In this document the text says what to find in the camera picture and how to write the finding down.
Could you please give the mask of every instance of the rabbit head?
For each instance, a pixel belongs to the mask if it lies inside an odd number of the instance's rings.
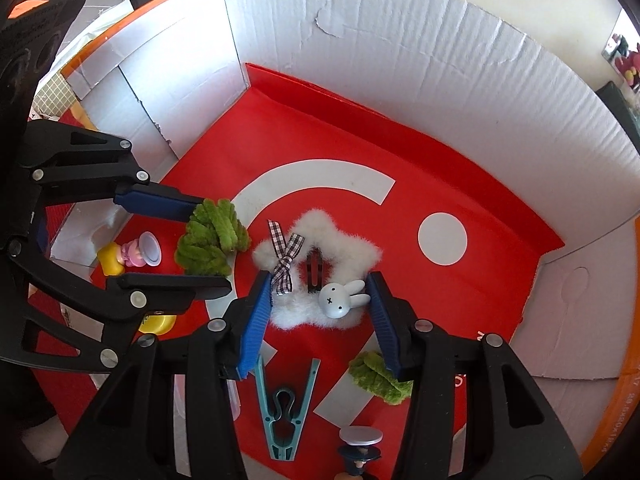
[[[354,307],[365,306],[370,301],[369,294],[358,294],[364,288],[362,280],[355,280],[346,285],[327,283],[318,296],[320,309],[331,319],[340,319]]]

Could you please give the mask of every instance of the green plush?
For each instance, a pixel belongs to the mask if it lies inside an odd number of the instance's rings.
[[[174,259],[185,274],[228,276],[231,267],[226,256],[233,251],[244,252],[250,245],[251,238],[231,201],[222,199],[216,204],[206,198],[193,209]]]
[[[387,404],[397,406],[411,397],[413,381],[399,383],[386,369],[382,355],[378,352],[363,352],[349,363],[353,382],[363,390],[381,397]]]

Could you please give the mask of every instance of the bunny ear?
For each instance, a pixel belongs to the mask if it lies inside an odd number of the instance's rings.
[[[354,280],[353,282],[349,282],[344,286],[344,290],[346,290],[347,294],[349,294],[350,296],[359,293],[363,288],[364,282],[362,280]]]
[[[369,294],[356,294],[351,297],[351,308],[365,306],[366,304],[369,304],[369,301],[371,301],[371,296]]]

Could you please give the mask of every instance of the gingham ribbon bow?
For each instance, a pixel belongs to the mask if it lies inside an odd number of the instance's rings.
[[[293,290],[291,284],[291,275],[289,269],[293,259],[298,256],[302,244],[305,241],[305,237],[291,234],[291,238],[287,242],[282,234],[280,224],[269,220],[269,232],[271,233],[271,242],[273,248],[276,251],[276,256],[279,260],[278,265],[273,271],[273,279],[271,280],[271,288],[276,291],[276,294],[281,296],[287,294]]]

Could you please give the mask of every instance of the corrugated cardboard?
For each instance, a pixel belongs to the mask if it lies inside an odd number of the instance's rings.
[[[565,247],[544,258],[513,347],[584,448],[609,402],[635,311],[630,219],[640,208],[640,158],[575,73],[462,0],[166,0],[148,14],[68,76],[104,131],[124,135],[124,114],[142,108],[180,157],[243,92],[241,66],[251,62],[433,136],[536,211]],[[116,66],[128,104],[101,115],[116,98],[94,96]],[[152,174],[165,171],[164,162],[149,163]],[[64,246],[54,248],[90,265],[122,217],[99,203],[83,207],[93,215],[71,215]]]

